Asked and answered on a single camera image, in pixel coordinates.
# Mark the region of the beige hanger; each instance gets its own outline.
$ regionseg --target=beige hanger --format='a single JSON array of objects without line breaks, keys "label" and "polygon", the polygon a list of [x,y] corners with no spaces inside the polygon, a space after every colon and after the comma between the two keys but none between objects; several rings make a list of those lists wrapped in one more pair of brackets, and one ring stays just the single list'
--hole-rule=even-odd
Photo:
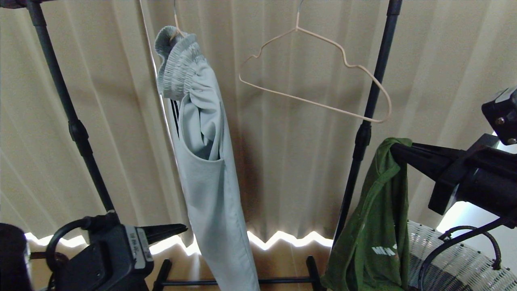
[{"label": "beige hanger", "polygon": [[[255,88],[258,88],[258,89],[261,89],[261,90],[264,90],[264,91],[268,91],[268,92],[271,92],[271,93],[275,93],[275,94],[279,94],[279,95],[282,95],[282,96],[286,96],[286,97],[290,97],[290,98],[294,98],[294,99],[297,99],[297,100],[300,100],[300,101],[304,101],[304,102],[307,102],[307,103],[310,103],[310,104],[314,104],[314,105],[317,105],[317,106],[320,106],[320,107],[323,107],[323,108],[327,108],[327,109],[330,109],[330,110],[334,110],[334,111],[337,111],[339,113],[344,113],[344,114],[348,114],[348,115],[351,115],[353,117],[357,117],[357,118],[360,118],[360,119],[363,119],[363,120],[366,120],[366,121],[369,121],[369,122],[374,122],[374,123],[382,123],[382,122],[385,122],[386,120],[388,120],[391,116],[391,99],[389,97],[389,94],[388,92],[386,92],[386,90],[384,89],[384,87],[381,85],[381,83],[372,75],[372,73],[370,73],[365,67],[363,67],[362,65],[349,65],[348,62],[346,61],[346,54],[345,54],[345,50],[343,49],[343,47],[341,45],[339,45],[337,42],[333,41],[333,40],[330,40],[326,37],[323,37],[321,35],[318,35],[314,32],[310,32],[308,30],[304,30],[303,28],[301,28],[298,24],[299,24],[299,20],[300,20],[300,7],[301,7],[301,4],[303,3],[303,0],[301,0],[300,2],[300,5],[298,6],[298,13],[296,14],[296,26],[289,30],[288,32],[284,33],[284,34],[281,34],[277,37],[274,37],[272,38],[271,40],[267,41],[265,44],[263,44],[260,48],[260,51],[258,52],[258,55],[251,55],[249,56],[240,66],[240,72],[239,72],[239,80],[245,84],[248,84],[250,86],[253,86]],[[331,107],[331,106],[328,106],[328,105],[324,105],[324,104],[320,104],[320,103],[317,103],[317,102],[314,102],[314,101],[310,101],[310,100],[306,100],[306,99],[303,99],[303,98],[300,98],[300,97],[296,97],[296,96],[293,96],[293,95],[289,95],[289,94],[285,94],[285,93],[282,93],[282,92],[277,92],[277,91],[274,91],[274,90],[270,90],[270,89],[266,89],[266,88],[263,88],[263,87],[260,87],[260,86],[257,86],[255,84],[252,84],[250,82],[247,82],[245,80],[242,79],[241,77],[241,72],[242,72],[242,68],[244,67],[244,64],[249,61],[252,57],[254,57],[255,59],[258,59],[261,54],[262,54],[262,50],[264,49],[264,47],[268,44],[270,44],[271,42],[279,39],[279,38],[282,38],[292,32],[297,32],[297,31],[301,31],[305,34],[308,34],[308,35],[311,35],[311,36],[314,36],[316,38],[319,38],[321,40],[324,40],[334,46],[336,46],[337,48],[339,48],[341,50],[341,54],[343,55],[343,62],[345,64],[345,66],[347,68],[360,68],[361,70],[363,70],[372,80],[373,82],[379,87],[379,89],[382,91],[382,93],[384,94],[384,96],[386,97],[386,101],[388,102],[388,114],[386,115],[386,117],[382,120],[378,120],[378,119],[372,119],[372,118],[368,118],[368,117],[364,117],[362,115],[358,115],[358,114],[355,114],[355,113],[352,113],[352,112],[348,112],[348,111],[345,111],[345,110],[341,110],[341,109],[338,109],[338,108],[334,108],[334,107]]]},{"label": "beige hanger", "polygon": [[173,8],[174,8],[174,22],[175,22],[175,24],[176,24],[176,31],[175,31],[175,32],[174,32],[174,34],[171,36],[171,39],[169,39],[169,42],[171,42],[171,41],[176,37],[176,35],[178,35],[178,33],[179,33],[182,37],[185,37],[185,35],[183,34],[183,32],[179,29],[179,25],[178,25],[178,15],[176,14],[176,0],[174,0]]}]

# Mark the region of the floor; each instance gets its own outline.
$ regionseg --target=floor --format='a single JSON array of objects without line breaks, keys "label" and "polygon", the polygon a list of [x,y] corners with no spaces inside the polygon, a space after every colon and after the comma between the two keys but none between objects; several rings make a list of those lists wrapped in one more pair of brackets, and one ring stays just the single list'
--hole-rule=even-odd
[{"label": "floor", "polygon": [[[278,278],[278,277],[298,277],[308,276],[306,259],[312,255],[316,260],[316,265],[320,274],[325,271],[330,248],[321,246],[317,242],[302,247],[291,246],[285,241],[278,241],[270,249],[264,251],[254,244],[252,246],[253,257],[258,272],[258,277]],[[43,251],[43,247],[31,245],[32,251]],[[67,249],[63,246],[58,247],[58,251],[65,253],[68,257],[73,257],[81,251],[81,248]],[[158,275],[158,271],[164,259],[170,259],[173,263],[169,274],[170,280],[198,280],[212,279],[210,269],[197,254],[187,256],[183,249],[175,245],[170,249],[163,251],[154,256],[155,267],[153,272],[146,278],[147,285],[151,290],[153,283]],[[44,260],[33,260],[33,285],[34,290],[40,290],[47,285],[50,272]],[[166,287],[164,290],[219,290],[217,286],[179,286]],[[311,284],[275,284],[261,285],[261,290],[282,290],[282,291],[309,291],[312,290]]]}]

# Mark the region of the curtain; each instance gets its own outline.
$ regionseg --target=curtain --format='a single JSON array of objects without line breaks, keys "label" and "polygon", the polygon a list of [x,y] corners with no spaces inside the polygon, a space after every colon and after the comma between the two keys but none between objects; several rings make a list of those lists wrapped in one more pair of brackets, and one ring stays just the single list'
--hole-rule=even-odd
[{"label": "curtain", "polygon": [[[336,40],[351,64],[374,71],[388,2],[305,1],[300,26]],[[295,1],[177,1],[180,28],[197,34],[217,74],[230,125],[248,229],[263,241],[281,230],[331,238],[360,120],[241,83],[240,65],[295,24]],[[172,1],[43,3],[72,101],[120,219],[185,223],[163,103],[155,84],[157,32],[173,25]],[[515,1],[405,1],[383,85],[393,115],[374,124],[352,207],[376,147],[387,137],[468,148],[491,133],[480,106],[515,85]],[[27,11],[0,9],[1,215],[41,238],[103,212]],[[371,80],[339,51],[292,34],[266,47],[242,77],[362,114]],[[387,106],[380,98],[375,117]],[[409,218],[435,227],[434,182],[411,169]]]}]

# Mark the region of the green cloth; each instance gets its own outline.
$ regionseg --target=green cloth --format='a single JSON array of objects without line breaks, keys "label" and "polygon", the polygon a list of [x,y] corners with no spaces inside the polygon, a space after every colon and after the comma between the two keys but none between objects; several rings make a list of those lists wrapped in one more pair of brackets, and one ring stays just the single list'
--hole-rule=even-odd
[{"label": "green cloth", "polygon": [[407,165],[390,153],[387,138],[378,147],[361,191],[359,204],[330,253],[322,284],[334,291],[407,289]]}]

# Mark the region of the sticker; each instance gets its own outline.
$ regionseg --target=sticker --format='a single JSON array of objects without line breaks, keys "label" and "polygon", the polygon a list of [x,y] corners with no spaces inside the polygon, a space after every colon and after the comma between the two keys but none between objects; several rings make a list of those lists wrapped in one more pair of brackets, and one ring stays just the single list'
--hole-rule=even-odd
[{"label": "sticker", "polygon": [[142,249],[144,250],[144,257],[147,261],[153,261],[153,256],[151,255],[151,251],[149,250],[149,243],[147,242],[147,236],[145,236],[145,231],[139,227],[136,228],[138,231],[138,237],[140,238],[140,243],[142,244]]},{"label": "sticker", "polygon": [[143,269],[145,268],[145,259],[142,251],[142,246],[140,245],[140,241],[138,239],[138,234],[136,233],[136,228],[134,226],[128,225],[124,226],[126,227],[126,234],[128,236],[129,247],[131,248],[131,253],[133,254],[134,268]]}]

